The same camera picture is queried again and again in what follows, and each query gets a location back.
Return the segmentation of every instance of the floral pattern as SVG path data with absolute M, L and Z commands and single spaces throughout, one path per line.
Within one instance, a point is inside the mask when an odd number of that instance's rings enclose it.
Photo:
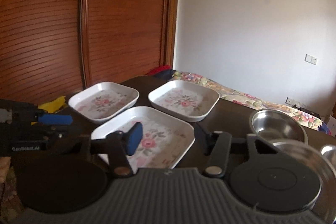
M 253 109 L 259 110 L 263 108 L 269 108 L 269 109 L 279 110 L 293 117 L 301 125 L 315 129 L 315 130 L 319 130 L 319 127 L 322 126 L 323 124 L 322 120 L 308 113 L 302 112 L 300 110 L 297 110 L 295 108 L 292 108 L 286 105 L 280 105 L 280 104 L 267 102 L 257 97 L 251 96 L 249 94 L 227 88 L 201 75 L 197 75 L 194 73 L 188 73 L 188 72 L 176 71 L 172 80 L 190 81 L 198 85 L 206 86 L 208 88 L 211 88 L 217 91 L 222 99 L 234 102 L 239 105 L 247 106 Z
M 16 177 L 13 167 L 11 167 L 7 173 L 7 178 L 4 184 L 0 184 L 0 196 L 4 189 L 3 198 L 0 206 L 0 222 L 7 223 L 15 219 L 23 210 L 19 197 L 16 193 Z
M 75 109 L 85 117 L 102 119 L 111 116 L 132 101 L 132 98 L 113 90 L 101 90 L 83 100 Z
M 137 122 L 142 123 L 143 139 L 135 154 L 127 156 L 134 172 L 140 167 L 172 168 L 194 141 L 194 135 L 148 117 L 136 117 L 118 130 L 126 132 Z
M 174 112 L 201 116 L 212 107 L 209 98 L 191 90 L 174 88 L 155 100 L 155 103 Z

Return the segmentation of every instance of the bed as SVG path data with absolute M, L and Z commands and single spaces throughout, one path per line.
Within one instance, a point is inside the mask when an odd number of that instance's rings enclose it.
M 198 85 L 206 86 L 208 88 L 216 90 L 219 93 L 220 97 L 224 100 L 228 100 L 233 103 L 250 107 L 256 110 L 264 108 L 279 110 L 291 116 L 293 119 L 297 120 L 302 126 L 309 127 L 317 131 L 322 131 L 328 135 L 331 135 L 331 132 L 327 128 L 325 123 L 323 123 L 322 120 L 317 117 L 314 117 L 308 113 L 302 112 L 290 106 L 268 102 L 263 99 L 251 96 L 249 94 L 230 89 L 202 75 L 190 72 L 175 71 L 172 80 L 189 81 Z

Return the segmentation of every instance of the pink flower print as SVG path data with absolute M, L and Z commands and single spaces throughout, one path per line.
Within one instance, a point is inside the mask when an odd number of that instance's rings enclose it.
M 156 143 L 155 143 L 155 140 L 154 140 L 154 139 L 146 138 L 146 139 L 143 139 L 143 140 L 141 141 L 141 145 L 142 145 L 144 148 L 152 148 L 152 147 L 155 147 L 155 146 L 156 146 Z
M 137 167 L 142 167 L 146 163 L 146 158 L 145 157 L 139 157 L 136 159 L 136 165 Z
M 189 101 L 183 101 L 183 102 L 181 103 L 181 105 L 182 105 L 182 106 L 190 106 L 190 105 L 191 105 L 191 102 L 189 102 Z
M 247 106 L 246 104 L 239 102 L 237 100 L 232 100 L 233 103 L 238 104 L 238 105 L 242 105 L 242 106 Z
M 302 112 L 301 119 L 305 122 L 314 122 L 314 117 L 308 113 Z
M 250 94 L 247 94 L 247 93 L 245 93 L 244 96 L 251 99 L 251 100 L 258 100 L 257 97 L 251 96 Z
M 194 74 L 194 73 L 190 73 L 190 74 L 188 74 L 186 77 L 187 77 L 187 79 L 188 79 L 189 81 L 191 81 L 191 82 L 195 82 L 195 81 L 197 81 L 197 80 L 199 80 L 199 79 L 202 78 L 201 75 L 197 75 L 197 74 Z

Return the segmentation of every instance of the yellow cloth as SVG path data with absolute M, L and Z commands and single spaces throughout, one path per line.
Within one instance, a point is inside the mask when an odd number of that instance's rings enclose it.
M 53 100 L 52 102 L 39 105 L 38 108 L 46 110 L 48 113 L 55 113 L 64 105 L 65 105 L 65 96 L 61 96 L 58 97 L 56 100 Z

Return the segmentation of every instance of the stainless steel bowl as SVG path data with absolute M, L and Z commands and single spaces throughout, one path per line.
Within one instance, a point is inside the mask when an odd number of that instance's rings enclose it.
M 321 148 L 320 152 L 336 168 L 336 146 L 327 144 Z
M 303 127 L 287 114 L 271 109 L 255 111 L 250 116 L 250 128 L 254 134 L 271 141 L 292 139 L 308 143 Z
M 315 148 L 295 140 L 274 140 L 281 151 L 312 169 L 320 177 L 321 192 L 312 211 L 326 223 L 336 220 L 336 171 Z

